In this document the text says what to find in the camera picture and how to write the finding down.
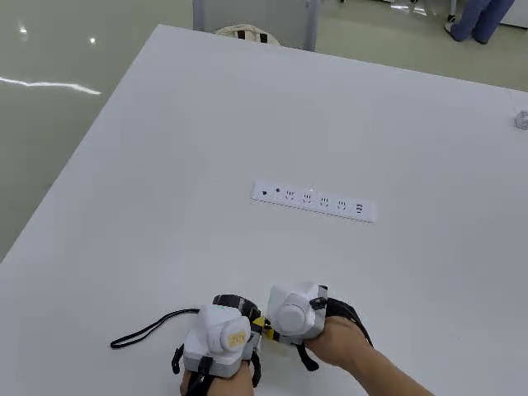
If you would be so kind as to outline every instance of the power strip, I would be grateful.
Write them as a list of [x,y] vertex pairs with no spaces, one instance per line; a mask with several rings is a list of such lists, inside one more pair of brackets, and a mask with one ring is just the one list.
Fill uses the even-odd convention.
[[312,210],[324,213],[374,223],[376,208],[371,202],[357,200],[319,192],[309,188],[285,186],[278,183],[256,181],[251,197],[271,204],[290,206],[292,208]]

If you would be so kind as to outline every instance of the white controller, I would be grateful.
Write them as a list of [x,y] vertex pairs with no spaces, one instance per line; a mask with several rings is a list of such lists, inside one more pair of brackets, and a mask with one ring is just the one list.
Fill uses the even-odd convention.
[[229,378],[238,371],[250,336],[249,320],[238,309],[205,305],[186,336],[183,364],[189,371],[198,371],[200,359],[210,356],[214,361],[210,374]]

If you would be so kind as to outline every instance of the human hand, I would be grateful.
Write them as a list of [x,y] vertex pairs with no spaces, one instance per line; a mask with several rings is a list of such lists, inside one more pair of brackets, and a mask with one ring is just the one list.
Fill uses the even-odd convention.
[[327,318],[323,332],[305,344],[322,361],[345,370],[349,370],[352,357],[365,348],[371,349],[361,330],[352,321],[338,316]]
[[[189,386],[190,371],[185,371],[180,385],[180,393],[186,395]],[[249,364],[243,361],[237,374],[231,378],[215,378],[207,396],[253,396],[252,373]]]

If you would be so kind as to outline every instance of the white table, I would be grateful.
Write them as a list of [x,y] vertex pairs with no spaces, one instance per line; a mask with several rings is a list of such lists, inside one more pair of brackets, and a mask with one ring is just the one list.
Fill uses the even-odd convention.
[[[177,394],[192,318],[314,280],[438,394],[522,394],[528,95],[160,26],[0,266],[9,396]],[[376,202],[363,224],[251,201],[258,178]],[[361,394],[262,347],[258,395]]]

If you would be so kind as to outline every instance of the black velcro strap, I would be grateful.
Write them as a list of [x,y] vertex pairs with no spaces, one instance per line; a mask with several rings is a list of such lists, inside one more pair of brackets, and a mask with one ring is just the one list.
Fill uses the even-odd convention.
[[214,380],[213,375],[204,375],[193,371],[187,386],[186,396],[206,396]]
[[372,340],[370,340],[369,333],[366,331],[365,326],[361,322],[360,315],[357,314],[356,310],[352,308],[349,304],[343,303],[338,299],[327,299],[327,318],[331,316],[339,316],[341,318],[346,318],[356,324],[360,328],[361,332],[366,338],[366,341],[369,342],[370,346],[372,345]]
[[304,367],[306,367],[306,370],[316,371],[319,369],[317,361],[312,360],[312,358],[308,356],[308,352],[306,351],[306,346],[304,345],[304,343],[302,345],[297,346],[297,352],[299,353],[300,361],[303,362],[303,365]]
[[174,357],[172,358],[172,372],[176,375],[180,374],[180,359],[183,356],[183,348],[184,345],[182,344],[179,348],[174,351]]
[[256,388],[258,383],[261,382],[262,369],[261,369],[261,359],[258,357],[257,351],[253,351],[251,354],[251,362],[253,364],[253,377],[252,384],[253,388]]
[[261,317],[261,311],[257,305],[239,295],[217,295],[213,298],[213,304],[238,309],[242,316],[249,319],[250,323]]

